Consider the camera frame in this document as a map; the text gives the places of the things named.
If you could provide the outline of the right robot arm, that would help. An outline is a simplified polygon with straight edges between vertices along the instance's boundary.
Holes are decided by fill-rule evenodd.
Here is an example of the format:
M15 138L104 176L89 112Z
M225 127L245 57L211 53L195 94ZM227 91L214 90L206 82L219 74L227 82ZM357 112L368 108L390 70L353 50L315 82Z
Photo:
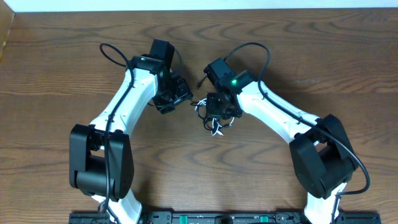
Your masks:
M331 114L319 118L296 108L257 81L250 71L232 71L222 58L207 65L204 73L216 89L207 96L206 117L227 120L247 113L274 130L289 145L295 175L307 191L307 220L336 220L335 196L358 168L340 120Z

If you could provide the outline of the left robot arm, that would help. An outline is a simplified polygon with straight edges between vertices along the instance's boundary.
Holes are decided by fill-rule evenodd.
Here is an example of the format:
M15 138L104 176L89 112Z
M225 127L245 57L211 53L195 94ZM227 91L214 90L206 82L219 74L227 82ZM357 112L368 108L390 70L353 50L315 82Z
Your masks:
M175 47L155 39L148 54L125 59L124 80L108 106L90 124L70 133L69 181L98 201L95 212L73 212L70 223L149 223L131 185L134 163L130 138L144 108L152 103L161 114L193 98L180 69L171 64Z

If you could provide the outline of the cardboard box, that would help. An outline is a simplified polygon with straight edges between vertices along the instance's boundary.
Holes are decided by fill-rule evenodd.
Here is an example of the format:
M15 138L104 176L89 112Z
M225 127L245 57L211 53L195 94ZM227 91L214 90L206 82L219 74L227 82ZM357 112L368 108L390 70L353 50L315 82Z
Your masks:
M0 38L1 38L1 57L3 55L7 38L11 30L11 25L14 20L15 12L6 4L4 0L1 0L0 7Z

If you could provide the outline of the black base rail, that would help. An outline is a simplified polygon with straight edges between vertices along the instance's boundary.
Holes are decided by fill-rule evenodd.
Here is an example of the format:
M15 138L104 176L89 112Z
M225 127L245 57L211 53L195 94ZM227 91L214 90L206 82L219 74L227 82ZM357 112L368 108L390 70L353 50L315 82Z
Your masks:
M219 223L283 223L304 224L310 221L302 212L274 213L177 213L177 212L144 212L138 224L219 224ZM71 213L69 224L124 223L121 218L114 220L111 215L94 213ZM340 212L336 224L381 224L378 213L344 213Z

